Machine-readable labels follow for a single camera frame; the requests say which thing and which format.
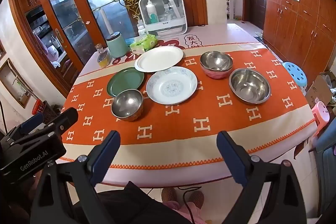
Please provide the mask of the mint green canister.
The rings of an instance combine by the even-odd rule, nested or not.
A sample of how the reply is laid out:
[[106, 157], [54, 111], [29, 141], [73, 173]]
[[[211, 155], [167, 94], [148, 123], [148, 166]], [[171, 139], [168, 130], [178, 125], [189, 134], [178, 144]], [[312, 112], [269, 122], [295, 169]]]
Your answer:
[[106, 44], [111, 56], [115, 59], [125, 56], [130, 51], [129, 46], [119, 31], [111, 34], [110, 37], [106, 39]]

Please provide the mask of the wooden cabinet wall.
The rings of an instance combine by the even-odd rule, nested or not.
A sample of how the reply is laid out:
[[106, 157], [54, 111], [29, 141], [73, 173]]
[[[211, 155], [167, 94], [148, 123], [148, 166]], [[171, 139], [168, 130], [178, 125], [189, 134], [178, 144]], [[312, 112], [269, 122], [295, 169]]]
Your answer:
[[335, 59], [335, 0], [267, 0], [263, 39], [311, 85]]

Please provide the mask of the framed wall picture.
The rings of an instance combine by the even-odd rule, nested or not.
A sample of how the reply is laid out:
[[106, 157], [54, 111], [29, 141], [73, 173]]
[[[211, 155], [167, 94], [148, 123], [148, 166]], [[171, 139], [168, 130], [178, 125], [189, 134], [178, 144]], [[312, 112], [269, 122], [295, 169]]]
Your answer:
[[27, 106], [32, 90], [9, 58], [1, 66], [1, 83], [21, 107]]

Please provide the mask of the cardboard box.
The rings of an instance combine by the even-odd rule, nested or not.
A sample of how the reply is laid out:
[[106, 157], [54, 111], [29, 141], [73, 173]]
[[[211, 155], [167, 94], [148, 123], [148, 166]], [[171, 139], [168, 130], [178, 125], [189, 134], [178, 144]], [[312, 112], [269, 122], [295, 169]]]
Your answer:
[[305, 98], [312, 109], [319, 101], [335, 106], [335, 75], [331, 71], [320, 73], [310, 86]]

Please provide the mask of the white pill bottle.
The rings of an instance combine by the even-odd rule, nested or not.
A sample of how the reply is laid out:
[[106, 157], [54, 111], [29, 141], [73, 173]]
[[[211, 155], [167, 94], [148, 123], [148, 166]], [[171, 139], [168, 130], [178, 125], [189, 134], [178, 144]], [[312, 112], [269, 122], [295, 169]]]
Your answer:
[[138, 29], [139, 36], [144, 36], [147, 34], [143, 21], [141, 19], [138, 20], [137, 29]]

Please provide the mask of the green plate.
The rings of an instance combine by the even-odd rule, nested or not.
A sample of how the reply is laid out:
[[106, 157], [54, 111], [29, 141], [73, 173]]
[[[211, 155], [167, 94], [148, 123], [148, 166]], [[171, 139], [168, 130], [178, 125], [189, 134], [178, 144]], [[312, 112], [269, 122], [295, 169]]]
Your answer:
[[141, 86], [144, 78], [145, 74], [134, 67], [122, 69], [109, 80], [106, 87], [107, 93], [116, 97], [125, 90], [137, 89]]

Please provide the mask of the small steel bowl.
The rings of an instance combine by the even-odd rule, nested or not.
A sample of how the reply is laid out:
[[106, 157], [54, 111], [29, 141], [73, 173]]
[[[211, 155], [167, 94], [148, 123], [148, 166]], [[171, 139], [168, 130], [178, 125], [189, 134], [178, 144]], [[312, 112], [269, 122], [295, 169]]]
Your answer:
[[119, 120], [132, 122], [143, 112], [143, 95], [137, 89], [128, 89], [114, 98], [111, 106], [112, 114]]

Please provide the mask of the white clear-door storage box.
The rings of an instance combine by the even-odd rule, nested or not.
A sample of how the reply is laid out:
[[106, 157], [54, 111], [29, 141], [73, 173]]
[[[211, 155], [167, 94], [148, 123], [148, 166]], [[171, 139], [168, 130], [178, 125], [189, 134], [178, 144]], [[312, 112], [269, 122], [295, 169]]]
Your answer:
[[187, 18], [183, 0], [139, 0], [138, 5], [148, 33], [157, 38], [186, 33]]

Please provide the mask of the white large plate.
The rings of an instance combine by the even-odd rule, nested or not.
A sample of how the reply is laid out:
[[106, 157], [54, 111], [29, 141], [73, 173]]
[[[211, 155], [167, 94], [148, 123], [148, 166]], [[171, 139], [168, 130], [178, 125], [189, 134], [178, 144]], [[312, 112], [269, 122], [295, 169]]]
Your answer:
[[135, 61], [134, 67], [145, 73], [164, 71], [179, 63], [183, 55], [183, 50], [178, 47], [161, 46], [142, 54]]

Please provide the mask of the green tissue pack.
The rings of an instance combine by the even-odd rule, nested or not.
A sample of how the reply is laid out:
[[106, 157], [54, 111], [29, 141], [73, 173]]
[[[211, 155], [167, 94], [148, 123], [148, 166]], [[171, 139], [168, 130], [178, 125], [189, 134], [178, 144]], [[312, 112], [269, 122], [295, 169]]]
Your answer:
[[139, 40], [131, 43], [130, 50], [132, 53], [136, 55], [141, 55], [152, 48], [154, 48], [157, 44], [158, 40], [155, 35], [147, 34], [144, 35]]

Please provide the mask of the pink plastic stool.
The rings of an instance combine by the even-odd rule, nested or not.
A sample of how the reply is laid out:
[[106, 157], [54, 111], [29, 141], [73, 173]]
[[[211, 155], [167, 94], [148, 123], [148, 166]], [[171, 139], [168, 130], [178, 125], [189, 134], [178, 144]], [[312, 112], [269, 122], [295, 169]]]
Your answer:
[[318, 101], [315, 104], [315, 106], [312, 108], [312, 113], [317, 124], [317, 130], [313, 136], [317, 136], [319, 132], [328, 124], [330, 120], [330, 114], [322, 101]]

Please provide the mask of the large steel bowl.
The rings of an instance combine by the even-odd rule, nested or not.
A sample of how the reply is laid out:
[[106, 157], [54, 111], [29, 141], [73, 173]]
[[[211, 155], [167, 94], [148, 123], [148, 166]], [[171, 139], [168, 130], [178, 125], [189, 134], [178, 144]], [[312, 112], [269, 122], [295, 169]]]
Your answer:
[[250, 105], [260, 105], [271, 96], [270, 84], [262, 74], [253, 69], [235, 69], [228, 82], [236, 97]]

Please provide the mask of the glass jar yellow contents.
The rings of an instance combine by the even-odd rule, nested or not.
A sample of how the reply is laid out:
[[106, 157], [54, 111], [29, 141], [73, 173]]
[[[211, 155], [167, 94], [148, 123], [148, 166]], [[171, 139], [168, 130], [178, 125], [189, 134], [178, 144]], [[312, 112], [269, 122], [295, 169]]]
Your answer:
[[110, 64], [111, 56], [108, 48], [104, 48], [102, 44], [96, 44], [95, 48], [98, 52], [97, 63], [101, 68], [105, 68]]

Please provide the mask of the orange H-pattern tablecloth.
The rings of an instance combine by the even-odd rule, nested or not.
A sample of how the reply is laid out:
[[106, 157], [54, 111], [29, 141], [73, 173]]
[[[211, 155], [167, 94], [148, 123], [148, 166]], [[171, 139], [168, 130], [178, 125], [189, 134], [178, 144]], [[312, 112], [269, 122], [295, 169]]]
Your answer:
[[161, 105], [149, 98], [146, 87], [143, 113], [133, 122], [124, 122], [111, 112], [113, 98], [108, 81], [118, 71], [131, 67], [131, 60], [103, 69], [82, 73], [65, 102], [74, 107], [78, 121], [63, 134], [66, 154], [73, 161], [100, 144], [112, 130], [121, 136], [121, 147], [112, 163], [119, 169], [170, 169], [220, 162], [216, 135], [227, 131], [247, 152], [286, 149], [296, 146], [316, 131], [311, 108], [290, 74], [261, 43], [229, 43], [213, 46], [234, 61], [235, 68], [250, 68], [270, 83], [268, 101], [257, 106], [241, 102], [227, 79], [214, 80], [204, 74], [200, 56], [208, 47], [184, 51], [181, 66], [195, 73], [198, 83], [194, 94], [176, 105]]

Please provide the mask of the blue patterned porcelain plate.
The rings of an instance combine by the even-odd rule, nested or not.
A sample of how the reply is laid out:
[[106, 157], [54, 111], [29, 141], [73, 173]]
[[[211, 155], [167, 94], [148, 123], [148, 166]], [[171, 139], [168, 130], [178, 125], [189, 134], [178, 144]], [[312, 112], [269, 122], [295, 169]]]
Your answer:
[[154, 73], [147, 81], [148, 97], [161, 105], [178, 105], [188, 100], [198, 87], [194, 72], [184, 67], [171, 67]]

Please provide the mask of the blue plastic stool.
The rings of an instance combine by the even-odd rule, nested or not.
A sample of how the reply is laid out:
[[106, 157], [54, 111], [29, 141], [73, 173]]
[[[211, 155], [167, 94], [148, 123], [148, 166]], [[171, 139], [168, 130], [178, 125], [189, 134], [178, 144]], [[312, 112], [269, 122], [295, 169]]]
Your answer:
[[305, 88], [307, 86], [307, 77], [304, 71], [298, 65], [291, 62], [284, 62], [282, 65], [299, 87]]

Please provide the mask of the pink steel bowl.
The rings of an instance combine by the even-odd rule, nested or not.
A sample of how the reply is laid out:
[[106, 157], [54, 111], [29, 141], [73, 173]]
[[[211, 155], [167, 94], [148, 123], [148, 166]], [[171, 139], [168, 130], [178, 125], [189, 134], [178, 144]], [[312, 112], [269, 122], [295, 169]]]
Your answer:
[[233, 70], [233, 60], [226, 54], [219, 51], [207, 51], [200, 57], [201, 68], [204, 73], [212, 79], [223, 79], [228, 77]]

